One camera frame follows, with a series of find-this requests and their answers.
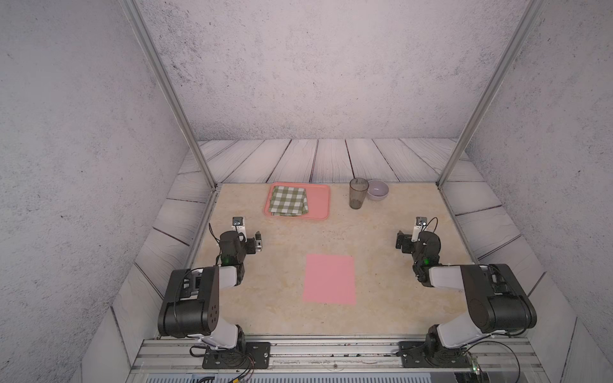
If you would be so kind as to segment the pink square paper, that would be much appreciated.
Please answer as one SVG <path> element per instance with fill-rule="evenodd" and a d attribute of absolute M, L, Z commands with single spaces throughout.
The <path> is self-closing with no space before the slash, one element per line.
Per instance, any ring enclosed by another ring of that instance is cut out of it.
<path fill-rule="evenodd" d="M 346 255 L 307 255 L 303 301 L 355 305 L 354 258 Z"/>

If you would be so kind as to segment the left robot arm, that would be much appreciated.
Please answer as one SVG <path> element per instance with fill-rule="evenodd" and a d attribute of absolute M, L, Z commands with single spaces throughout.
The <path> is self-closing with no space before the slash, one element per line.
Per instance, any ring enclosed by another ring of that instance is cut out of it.
<path fill-rule="evenodd" d="M 240 231 L 226 231 L 220 235 L 219 247 L 215 265 L 172 272 L 157 328 L 161 336 L 192 338 L 214 350 L 243 352 L 244 332 L 222 318 L 220 292 L 243 282 L 245 259 L 262 250 L 262 236 L 258 231 L 252 238 Z"/>

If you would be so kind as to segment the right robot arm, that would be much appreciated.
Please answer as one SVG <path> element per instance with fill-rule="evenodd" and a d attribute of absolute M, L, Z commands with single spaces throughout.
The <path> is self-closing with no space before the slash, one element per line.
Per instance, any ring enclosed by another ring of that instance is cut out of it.
<path fill-rule="evenodd" d="M 467 304 L 467 311 L 455 319 L 430 327 L 421 345 L 398 344 L 405 368 L 467 367 L 470 346 L 501 332 L 522 335 L 536 326 L 536 309 L 509 265 L 444 265 L 441 240 L 433 231 L 399 231 L 395 247 L 412 256 L 421 285 L 460 291 Z"/>

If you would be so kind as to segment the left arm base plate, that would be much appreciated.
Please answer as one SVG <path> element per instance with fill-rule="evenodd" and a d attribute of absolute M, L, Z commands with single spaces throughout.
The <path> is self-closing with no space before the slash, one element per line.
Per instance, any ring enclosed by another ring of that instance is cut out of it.
<path fill-rule="evenodd" d="M 202 368 L 204 370 L 266 370 L 271 357 L 271 343 L 247 342 L 244 350 L 207 349 Z"/>

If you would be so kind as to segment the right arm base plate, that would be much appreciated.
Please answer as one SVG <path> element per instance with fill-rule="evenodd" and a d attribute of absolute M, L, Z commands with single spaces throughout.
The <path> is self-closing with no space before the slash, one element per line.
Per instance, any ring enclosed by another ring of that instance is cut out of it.
<path fill-rule="evenodd" d="M 400 342 L 396 355 L 407 369 L 467 369 L 473 365 L 463 349 L 447 349 L 427 342 Z"/>

